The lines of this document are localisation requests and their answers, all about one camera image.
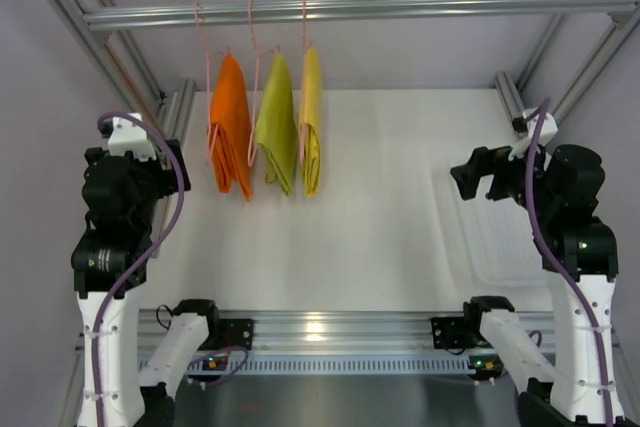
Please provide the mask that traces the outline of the olive green trousers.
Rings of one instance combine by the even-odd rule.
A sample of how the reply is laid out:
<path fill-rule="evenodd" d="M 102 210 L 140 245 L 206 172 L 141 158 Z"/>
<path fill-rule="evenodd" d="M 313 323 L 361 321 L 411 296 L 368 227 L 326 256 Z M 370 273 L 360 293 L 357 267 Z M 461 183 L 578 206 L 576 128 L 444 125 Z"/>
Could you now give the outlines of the olive green trousers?
<path fill-rule="evenodd" d="M 271 63 L 254 140 L 266 160 L 265 182 L 277 182 L 283 194 L 291 196 L 296 174 L 298 133 L 290 73 L 282 54 L 275 54 Z"/>

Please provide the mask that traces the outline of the yellow trousers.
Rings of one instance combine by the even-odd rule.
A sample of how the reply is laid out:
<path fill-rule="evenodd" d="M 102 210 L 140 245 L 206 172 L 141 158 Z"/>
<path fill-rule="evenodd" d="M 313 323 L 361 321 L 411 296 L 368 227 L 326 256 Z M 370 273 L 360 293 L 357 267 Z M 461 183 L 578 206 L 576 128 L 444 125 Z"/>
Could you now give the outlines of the yellow trousers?
<path fill-rule="evenodd" d="M 313 197 L 319 187 L 322 167 L 322 68 L 315 46 L 307 49 L 301 85 L 299 127 L 303 150 L 302 178 L 304 193 Z"/>

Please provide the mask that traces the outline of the pink hanger of green trousers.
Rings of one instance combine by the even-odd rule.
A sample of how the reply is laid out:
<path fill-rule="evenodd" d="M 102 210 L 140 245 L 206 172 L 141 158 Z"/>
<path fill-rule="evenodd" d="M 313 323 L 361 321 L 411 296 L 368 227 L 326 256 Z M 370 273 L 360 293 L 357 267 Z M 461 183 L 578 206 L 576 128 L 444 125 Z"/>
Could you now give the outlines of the pink hanger of green trousers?
<path fill-rule="evenodd" d="M 258 93 L 259 78 L 260 78 L 261 59 L 267 54 L 276 54 L 280 52 L 279 45 L 276 45 L 274 48 L 271 48 L 265 51 L 260 50 L 259 42 L 257 39 L 255 27 L 254 27 L 253 8 L 254 8 L 254 0 L 249 0 L 248 9 L 247 9 L 248 25 L 250 28 L 251 41 L 252 41 L 252 46 L 255 54 L 254 82 L 253 82 L 253 90 L 252 90 L 252 96 L 251 96 L 251 111 L 250 111 L 250 122 L 251 122 L 250 137 L 249 137 L 249 145 L 248 145 L 248 151 L 247 151 L 247 161 L 250 167 L 253 166 L 256 153 L 257 153 L 256 147 L 254 144 L 254 135 L 255 135 L 256 120 L 257 120 L 257 93 Z"/>

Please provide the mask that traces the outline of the pink hanger of yellow trousers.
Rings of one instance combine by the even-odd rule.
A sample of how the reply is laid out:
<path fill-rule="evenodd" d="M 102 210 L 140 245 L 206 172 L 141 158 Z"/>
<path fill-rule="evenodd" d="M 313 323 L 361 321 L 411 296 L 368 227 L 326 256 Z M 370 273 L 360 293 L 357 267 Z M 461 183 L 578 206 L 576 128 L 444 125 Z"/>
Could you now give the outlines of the pink hanger of yellow trousers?
<path fill-rule="evenodd" d="M 307 142 L 309 140 L 309 117 L 312 95 L 312 42 L 308 35 L 307 29 L 307 2 L 302 1 L 302 77 L 300 90 L 300 117 L 299 117 L 299 136 L 300 136 L 300 165 L 303 166 L 306 159 Z"/>

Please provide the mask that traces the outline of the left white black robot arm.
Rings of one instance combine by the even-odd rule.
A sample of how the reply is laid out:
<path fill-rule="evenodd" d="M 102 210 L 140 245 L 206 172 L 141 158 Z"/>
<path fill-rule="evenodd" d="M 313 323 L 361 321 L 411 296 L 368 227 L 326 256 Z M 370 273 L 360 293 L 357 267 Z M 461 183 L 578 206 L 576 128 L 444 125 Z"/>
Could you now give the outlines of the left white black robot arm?
<path fill-rule="evenodd" d="M 189 190 L 172 166 L 115 156 L 100 147 L 85 153 L 82 197 L 86 229 L 71 266 L 84 330 L 84 394 L 80 426 L 170 426 L 175 396 L 197 350 L 219 332 L 212 300 L 182 300 L 174 320 L 145 367 L 138 364 L 138 325 L 146 269 L 124 283 L 127 268 L 151 247 L 156 203 Z"/>

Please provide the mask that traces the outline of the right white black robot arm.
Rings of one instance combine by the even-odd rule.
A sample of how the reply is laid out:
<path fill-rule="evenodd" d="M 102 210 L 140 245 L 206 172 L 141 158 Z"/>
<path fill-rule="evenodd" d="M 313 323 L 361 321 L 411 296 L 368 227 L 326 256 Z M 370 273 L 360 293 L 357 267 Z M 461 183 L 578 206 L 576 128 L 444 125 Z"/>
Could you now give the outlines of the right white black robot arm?
<path fill-rule="evenodd" d="M 475 149 L 450 171 L 463 200 L 492 179 L 487 199 L 513 199 L 529 215 L 534 245 L 552 299 L 555 360 L 541 352 L 505 297 L 464 304 L 471 334 L 492 347 L 518 394 L 523 426 L 630 426 L 612 360 L 611 304 L 619 274 L 613 231 L 594 211 L 604 183 L 601 157 L 562 145 L 532 161 L 508 147 Z"/>

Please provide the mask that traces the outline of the pink hanger with orange trousers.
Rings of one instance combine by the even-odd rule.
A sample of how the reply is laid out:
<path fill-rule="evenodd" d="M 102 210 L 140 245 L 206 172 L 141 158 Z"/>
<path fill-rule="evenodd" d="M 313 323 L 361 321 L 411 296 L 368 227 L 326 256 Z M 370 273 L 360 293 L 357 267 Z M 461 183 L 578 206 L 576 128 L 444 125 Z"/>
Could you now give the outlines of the pink hanger with orange trousers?
<path fill-rule="evenodd" d="M 224 58 L 227 54 L 230 53 L 230 50 L 229 50 L 229 48 L 226 48 L 225 50 L 216 51 L 214 53 L 212 53 L 210 51 L 209 44 L 208 44 L 208 39 L 206 37 L 206 34 L 204 32 L 204 28 L 203 28 L 203 25 L 202 25 L 203 20 L 200 17 L 200 12 L 201 12 L 201 5 L 200 5 L 200 3 L 198 1 L 195 1 L 194 5 L 193 5 L 193 17 L 194 17 L 196 29 L 197 29 L 197 32 L 198 32 L 199 41 L 200 41 L 201 47 L 203 49 L 203 54 L 204 54 L 204 58 L 205 58 L 205 86 L 206 86 L 205 110 L 206 110 L 206 114 L 207 114 L 207 122 L 206 122 L 206 128 L 207 128 L 206 162 L 207 162 L 207 164 L 209 166 L 213 167 L 214 166 L 213 155 L 214 155 L 214 150 L 215 150 L 215 142 L 217 140 L 217 135 L 218 135 L 218 128 L 217 127 L 213 127 L 212 126 L 212 121 L 211 121 L 211 101 L 213 99 L 213 92 L 212 92 L 212 88 L 211 88 L 211 82 L 212 82 L 211 64 L 212 64 L 212 61 L 213 61 L 213 59 L 215 57 L 221 56 L 222 58 Z"/>

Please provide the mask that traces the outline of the white plastic basket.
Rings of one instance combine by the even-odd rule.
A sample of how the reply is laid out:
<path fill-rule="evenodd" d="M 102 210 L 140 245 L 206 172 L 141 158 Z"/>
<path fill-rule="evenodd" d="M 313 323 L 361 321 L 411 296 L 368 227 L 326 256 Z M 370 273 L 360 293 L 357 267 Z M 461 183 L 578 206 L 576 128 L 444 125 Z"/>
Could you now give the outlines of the white plastic basket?
<path fill-rule="evenodd" d="M 485 197 L 491 176 L 481 179 L 477 196 L 456 200 L 471 265 L 479 280 L 494 287 L 546 285 L 526 211 L 510 199 Z"/>

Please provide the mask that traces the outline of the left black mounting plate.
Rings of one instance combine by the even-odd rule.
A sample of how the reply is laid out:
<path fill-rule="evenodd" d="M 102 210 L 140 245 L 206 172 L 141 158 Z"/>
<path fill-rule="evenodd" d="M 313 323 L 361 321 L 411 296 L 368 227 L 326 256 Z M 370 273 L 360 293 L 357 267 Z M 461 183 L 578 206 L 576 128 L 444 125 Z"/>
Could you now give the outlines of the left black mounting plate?
<path fill-rule="evenodd" d="M 243 347 L 252 349 L 254 337 L 254 320 L 251 318 L 221 319 L 216 327 L 213 349 L 224 347 Z"/>

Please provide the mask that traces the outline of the black mounting plate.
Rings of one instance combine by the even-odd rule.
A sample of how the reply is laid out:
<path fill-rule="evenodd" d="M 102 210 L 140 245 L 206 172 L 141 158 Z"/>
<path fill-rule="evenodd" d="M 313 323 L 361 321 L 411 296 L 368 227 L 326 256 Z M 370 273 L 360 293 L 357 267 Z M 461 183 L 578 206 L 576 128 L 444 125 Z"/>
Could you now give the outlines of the black mounting plate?
<path fill-rule="evenodd" d="M 461 355 L 469 349 L 488 346 L 479 330 L 463 317 L 432 317 L 430 325 L 435 349 Z"/>
<path fill-rule="evenodd" d="M 224 347 L 243 347 L 252 349 L 254 337 L 254 320 L 251 318 L 221 319 L 216 327 L 213 349 Z"/>

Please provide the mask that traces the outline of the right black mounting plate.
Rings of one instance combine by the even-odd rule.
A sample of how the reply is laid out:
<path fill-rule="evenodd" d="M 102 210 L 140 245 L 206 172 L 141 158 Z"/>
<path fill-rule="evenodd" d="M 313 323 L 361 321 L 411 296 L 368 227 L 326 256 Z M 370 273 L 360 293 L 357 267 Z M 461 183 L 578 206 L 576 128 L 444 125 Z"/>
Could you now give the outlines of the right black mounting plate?
<path fill-rule="evenodd" d="M 461 355 L 469 349 L 488 346 L 479 330 L 463 317 L 432 317 L 430 325 L 435 349 Z"/>

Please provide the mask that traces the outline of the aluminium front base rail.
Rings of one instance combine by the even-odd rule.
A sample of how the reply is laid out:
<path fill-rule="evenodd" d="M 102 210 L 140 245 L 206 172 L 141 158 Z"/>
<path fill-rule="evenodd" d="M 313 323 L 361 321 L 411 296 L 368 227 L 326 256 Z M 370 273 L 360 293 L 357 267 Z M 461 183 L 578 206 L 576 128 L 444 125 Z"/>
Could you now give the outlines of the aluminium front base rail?
<path fill-rule="evenodd" d="M 431 318 L 426 312 L 228 312 L 239 323 L 235 343 L 254 355 L 419 354 L 438 353 Z M 198 346 L 208 337 L 207 319 L 186 313 L 157 322 L 151 311 L 138 319 L 118 320 L 98 338 L 121 340 L 124 347 L 151 354 L 162 342 Z"/>

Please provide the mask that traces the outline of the aluminium frame struts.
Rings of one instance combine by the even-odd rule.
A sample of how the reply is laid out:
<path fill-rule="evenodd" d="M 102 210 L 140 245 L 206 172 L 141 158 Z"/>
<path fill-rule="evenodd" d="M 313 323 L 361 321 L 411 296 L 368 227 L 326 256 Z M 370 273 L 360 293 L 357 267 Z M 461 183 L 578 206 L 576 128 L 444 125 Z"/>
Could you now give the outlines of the aluminium frame struts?
<path fill-rule="evenodd" d="M 551 16 L 517 75 L 496 73 L 494 86 L 507 118 L 548 95 L 556 121 L 567 121 L 638 32 L 637 1 L 630 10 L 608 7 L 602 13 Z"/>
<path fill-rule="evenodd" d="M 138 112 L 168 138 L 183 142 L 196 93 L 184 78 L 173 92 L 164 91 L 139 44 L 128 32 L 93 32 L 84 20 L 83 0 L 47 0 L 86 56 L 128 110 Z"/>

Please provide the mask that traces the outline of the aluminium hanging rail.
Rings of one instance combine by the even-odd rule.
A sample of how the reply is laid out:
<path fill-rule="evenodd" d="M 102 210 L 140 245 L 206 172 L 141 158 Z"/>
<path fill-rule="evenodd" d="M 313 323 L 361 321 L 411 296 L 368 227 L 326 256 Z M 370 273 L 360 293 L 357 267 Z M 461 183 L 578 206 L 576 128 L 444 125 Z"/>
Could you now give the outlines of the aluminium hanging rail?
<path fill-rule="evenodd" d="M 93 32 L 204 25 L 631 12 L 639 0 L 288 0 L 93 8 Z"/>

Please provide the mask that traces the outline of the left aluminium frame struts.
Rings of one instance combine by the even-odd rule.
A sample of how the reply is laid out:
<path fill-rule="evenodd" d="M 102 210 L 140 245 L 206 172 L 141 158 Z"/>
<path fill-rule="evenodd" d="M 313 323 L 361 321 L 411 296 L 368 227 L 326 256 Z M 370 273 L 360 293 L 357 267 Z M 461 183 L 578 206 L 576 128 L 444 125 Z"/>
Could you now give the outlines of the left aluminium frame struts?
<path fill-rule="evenodd" d="M 184 78 L 173 92 L 164 91 L 139 44 L 128 32 L 93 32 L 84 20 L 83 0 L 47 0 L 86 56 L 128 110 L 138 112 L 168 138 L 183 142 L 196 93 Z"/>

